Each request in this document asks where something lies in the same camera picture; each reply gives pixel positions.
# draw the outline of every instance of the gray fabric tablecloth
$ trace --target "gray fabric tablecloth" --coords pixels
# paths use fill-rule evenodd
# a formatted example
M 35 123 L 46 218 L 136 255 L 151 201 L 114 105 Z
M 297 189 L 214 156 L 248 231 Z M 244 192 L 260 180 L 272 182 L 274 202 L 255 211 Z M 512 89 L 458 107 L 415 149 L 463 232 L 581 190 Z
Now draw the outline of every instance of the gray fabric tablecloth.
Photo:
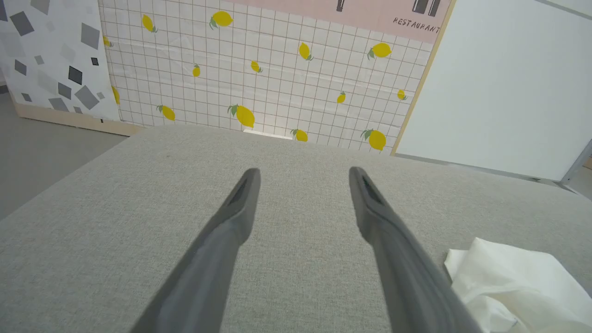
M 387 332 L 348 186 L 366 169 L 443 271 L 474 237 L 592 289 L 592 203 L 551 186 L 202 126 L 144 130 L 0 222 L 0 331 L 126 332 L 247 168 L 261 169 L 223 332 Z

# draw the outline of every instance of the lemon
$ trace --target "lemon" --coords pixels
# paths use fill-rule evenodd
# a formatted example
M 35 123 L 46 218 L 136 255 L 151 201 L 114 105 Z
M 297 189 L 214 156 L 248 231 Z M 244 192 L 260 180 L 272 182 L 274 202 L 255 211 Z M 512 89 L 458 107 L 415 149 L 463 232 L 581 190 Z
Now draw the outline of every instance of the lemon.
M 251 68 L 257 73 L 263 72 L 263 69 L 259 68 L 257 61 L 251 61 Z
M 391 47 L 386 43 L 378 43 L 374 47 L 370 48 L 370 52 L 368 52 L 367 57 L 374 58 L 374 56 L 384 58 L 391 54 Z
M 300 44 L 300 56 L 304 58 L 304 60 L 313 60 L 313 56 L 310 54 L 310 49 L 308 45 L 302 43 Z
M 193 67 L 193 76 L 198 77 L 200 75 L 200 67 L 197 64 Z
M 341 94 L 339 94 L 339 97 L 337 97 L 337 103 L 343 103 L 345 102 L 345 92 L 341 92 Z
M 291 130 L 290 133 L 292 133 L 292 135 L 296 135 L 296 140 L 298 141 L 308 141 L 308 135 L 303 130 L 295 129 Z
M 152 23 L 152 19 L 148 17 L 148 15 L 144 14 L 142 18 L 142 24 L 144 24 L 144 28 L 146 28 L 149 32 L 155 33 L 158 29 Z
M 370 147 L 378 151 L 381 151 L 384 148 L 384 145 L 387 144 L 387 138 L 384 136 L 384 134 L 380 133 L 379 131 L 365 130 L 364 132 L 362 132 L 362 135 L 364 136 L 364 139 L 370 137 L 370 139 L 368 140 L 368 143 L 370 143 Z
M 236 118 L 241 124 L 251 128 L 255 125 L 255 116 L 248 108 L 235 104 L 229 106 L 228 111 L 231 112 L 233 116 L 236 115 Z
M 107 38 L 107 36 L 103 36 L 103 44 L 105 44 L 105 46 L 108 47 L 113 47 L 113 43 L 109 41 L 109 38 Z
M 111 88 L 113 88 L 113 95 L 115 96 L 115 103 L 119 104 L 119 91 L 117 91 L 117 89 L 115 89 L 114 86 L 111 86 Z
M 210 20 L 210 29 L 220 27 L 228 27 L 232 24 L 232 17 L 225 11 L 219 11 L 212 15 L 212 19 Z
M 175 112 L 171 110 L 170 107 L 159 105 L 157 108 L 165 118 L 175 121 Z
M 407 99 L 407 96 L 405 96 L 405 92 L 401 89 L 399 89 L 399 92 L 397 93 L 397 97 L 401 100 L 404 101 Z

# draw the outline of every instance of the wooden strip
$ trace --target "wooden strip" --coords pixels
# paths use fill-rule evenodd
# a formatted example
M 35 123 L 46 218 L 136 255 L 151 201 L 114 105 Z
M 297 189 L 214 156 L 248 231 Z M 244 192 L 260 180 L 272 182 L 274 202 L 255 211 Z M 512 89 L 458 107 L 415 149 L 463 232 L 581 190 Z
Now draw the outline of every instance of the wooden strip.
M 397 151 L 397 147 L 399 147 L 399 143 L 401 142 L 401 138 L 403 136 L 403 133 L 405 132 L 405 127 L 407 127 L 407 123 L 409 122 L 409 118 L 411 117 L 411 114 L 413 113 L 413 108 L 415 107 L 415 104 L 417 103 L 417 100 L 419 99 L 419 95 L 422 92 L 423 84 L 424 84 L 424 82 L 426 82 L 427 74 L 430 71 L 430 68 L 432 67 L 432 63 L 434 62 L 434 58 L 436 57 L 436 52 L 438 51 L 438 47 L 440 47 L 440 42 L 442 41 L 442 37 L 444 36 L 444 32 L 446 31 L 446 26 L 448 26 L 448 21 L 450 20 L 450 16 L 452 15 L 452 10 L 454 9 L 455 4 L 456 4 L 456 0 L 452 0 L 450 2 L 450 6 L 448 6 L 448 11 L 446 12 L 446 16 L 444 17 L 444 21 L 442 22 L 442 28 L 440 29 L 440 33 L 438 34 L 438 37 L 436 38 L 436 43 L 434 43 L 434 47 L 433 47 L 432 52 L 430 54 L 430 59 L 427 60 L 427 65 L 426 65 L 425 70 L 423 71 L 422 78 L 421 78 L 421 80 L 419 80 L 419 86 L 417 87 L 416 94 L 413 98 L 413 101 L 411 102 L 411 105 L 409 106 L 409 110 L 407 112 L 407 115 L 405 116 L 405 120 L 403 121 L 403 125 L 401 126 L 401 130 L 399 131 L 399 135 L 397 136 L 397 141 L 395 141 L 395 146 L 392 148 L 391 156 L 395 156 L 395 152 Z
M 48 123 L 80 127 L 81 129 L 96 130 L 125 136 L 132 136 L 144 128 L 120 121 L 101 120 L 93 118 L 88 114 L 64 112 L 51 108 L 15 103 L 14 99 L 12 100 L 14 108 L 17 110 L 17 114 L 21 118 L 47 121 Z

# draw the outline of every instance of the white grid fabric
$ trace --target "white grid fabric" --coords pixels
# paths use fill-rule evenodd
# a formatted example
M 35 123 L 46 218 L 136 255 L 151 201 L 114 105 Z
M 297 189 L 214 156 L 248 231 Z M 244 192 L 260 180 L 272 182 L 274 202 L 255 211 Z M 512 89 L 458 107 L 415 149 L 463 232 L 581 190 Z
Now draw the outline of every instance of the white grid fabric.
M 308 142 L 390 154 L 422 77 L 432 44 L 219 0 L 100 0 L 111 83 L 120 94 L 122 121 L 140 126 L 173 123 L 157 110 L 168 105 L 174 123 L 243 130 L 227 109 L 243 105 L 255 131 Z M 218 11 L 233 23 L 210 29 Z M 149 16 L 158 29 L 142 25 Z M 374 45 L 388 57 L 368 59 Z M 306 61 L 298 49 L 310 48 Z M 258 62 L 261 73 L 251 68 Z M 194 64 L 200 66 L 194 77 Z M 408 98 L 400 100 L 402 89 Z M 338 104 L 341 91 L 345 102 Z M 383 133 L 382 151 L 362 131 Z

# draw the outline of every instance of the white cloth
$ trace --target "white cloth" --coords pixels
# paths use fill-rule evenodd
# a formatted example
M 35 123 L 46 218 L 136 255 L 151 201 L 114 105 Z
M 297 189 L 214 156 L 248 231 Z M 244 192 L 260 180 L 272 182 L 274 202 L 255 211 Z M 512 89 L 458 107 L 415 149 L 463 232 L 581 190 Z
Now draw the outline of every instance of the white cloth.
M 592 332 L 592 299 L 550 254 L 475 238 L 444 263 L 486 332 Z

